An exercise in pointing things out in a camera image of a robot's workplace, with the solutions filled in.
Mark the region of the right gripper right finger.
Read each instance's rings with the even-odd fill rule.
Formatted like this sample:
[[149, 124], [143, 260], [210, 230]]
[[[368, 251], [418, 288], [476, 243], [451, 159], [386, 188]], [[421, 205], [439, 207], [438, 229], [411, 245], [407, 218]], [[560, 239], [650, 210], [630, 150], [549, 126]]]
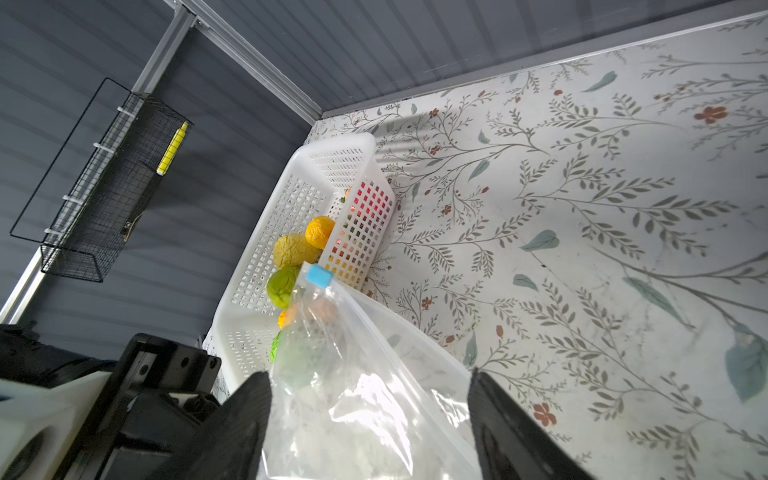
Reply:
[[478, 369], [471, 376], [468, 410], [483, 479], [591, 478], [490, 375]]

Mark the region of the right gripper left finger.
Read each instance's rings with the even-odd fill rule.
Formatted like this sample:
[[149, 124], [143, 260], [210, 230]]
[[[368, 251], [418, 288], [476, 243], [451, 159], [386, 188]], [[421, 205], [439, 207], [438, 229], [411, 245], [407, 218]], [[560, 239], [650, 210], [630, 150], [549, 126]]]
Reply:
[[148, 477], [255, 479], [271, 404], [269, 374], [254, 373], [202, 424], [180, 452]]

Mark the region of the white plastic basket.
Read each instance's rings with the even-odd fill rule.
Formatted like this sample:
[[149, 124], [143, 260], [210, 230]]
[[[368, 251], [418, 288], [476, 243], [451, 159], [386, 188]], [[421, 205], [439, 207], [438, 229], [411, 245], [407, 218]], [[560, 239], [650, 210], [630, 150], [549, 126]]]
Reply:
[[372, 134], [347, 134], [302, 146], [287, 163], [204, 340], [222, 362], [213, 386], [219, 401], [269, 368], [302, 266], [363, 286], [396, 210], [375, 153]]

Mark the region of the green pear toy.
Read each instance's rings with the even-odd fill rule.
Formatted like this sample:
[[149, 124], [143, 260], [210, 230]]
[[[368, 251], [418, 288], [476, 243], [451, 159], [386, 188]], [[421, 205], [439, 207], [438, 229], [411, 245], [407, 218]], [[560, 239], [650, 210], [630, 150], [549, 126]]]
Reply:
[[279, 309], [288, 309], [300, 268], [291, 266], [272, 274], [266, 285], [266, 292], [272, 303]]

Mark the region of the yellow lemon toy small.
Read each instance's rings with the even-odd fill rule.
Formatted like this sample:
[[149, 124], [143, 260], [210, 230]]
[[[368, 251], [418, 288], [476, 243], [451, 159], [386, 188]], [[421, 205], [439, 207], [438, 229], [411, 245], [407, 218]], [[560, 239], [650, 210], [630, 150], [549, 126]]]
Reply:
[[335, 228], [335, 221], [327, 216], [313, 219], [305, 231], [306, 241], [314, 248], [323, 250]]

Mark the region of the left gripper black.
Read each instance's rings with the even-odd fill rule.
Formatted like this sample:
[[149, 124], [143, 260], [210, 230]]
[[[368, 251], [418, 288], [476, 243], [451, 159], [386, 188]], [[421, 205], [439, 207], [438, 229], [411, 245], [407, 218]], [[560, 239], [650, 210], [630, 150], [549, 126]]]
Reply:
[[218, 407], [221, 359], [148, 334], [128, 343], [54, 474], [56, 479], [146, 479]]

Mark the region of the yellow wrinkled fruit toy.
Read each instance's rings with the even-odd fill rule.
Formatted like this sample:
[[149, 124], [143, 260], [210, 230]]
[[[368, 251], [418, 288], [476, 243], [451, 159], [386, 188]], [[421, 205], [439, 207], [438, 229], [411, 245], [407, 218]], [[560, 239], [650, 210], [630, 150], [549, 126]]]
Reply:
[[316, 263], [322, 250], [312, 247], [304, 234], [289, 234], [280, 237], [273, 249], [273, 262], [276, 268], [291, 266], [301, 267], [303, 263]]

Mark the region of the clear zip top bag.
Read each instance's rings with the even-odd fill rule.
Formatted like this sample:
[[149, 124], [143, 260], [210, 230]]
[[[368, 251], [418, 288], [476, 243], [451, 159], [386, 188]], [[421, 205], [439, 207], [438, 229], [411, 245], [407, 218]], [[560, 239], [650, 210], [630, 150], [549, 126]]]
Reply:
[[315, 265], [271, 367], [263, 479], [477, 479], [469, 371]]

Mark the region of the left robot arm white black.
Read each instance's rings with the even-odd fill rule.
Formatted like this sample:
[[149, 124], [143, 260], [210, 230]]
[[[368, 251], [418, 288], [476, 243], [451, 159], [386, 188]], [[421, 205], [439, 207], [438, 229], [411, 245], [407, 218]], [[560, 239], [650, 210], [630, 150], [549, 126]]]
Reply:
[[1, 328], [1, 476], [147, 479], [218, 408], [221, 360], [137, 334], [117, 360]]

